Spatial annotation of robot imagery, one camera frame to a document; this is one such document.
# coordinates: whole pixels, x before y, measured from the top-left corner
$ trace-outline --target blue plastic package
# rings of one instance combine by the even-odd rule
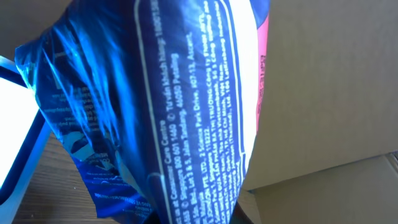
[[[268,0],[75,0],[16,65],[98,217],[229,223],[264,94]]]

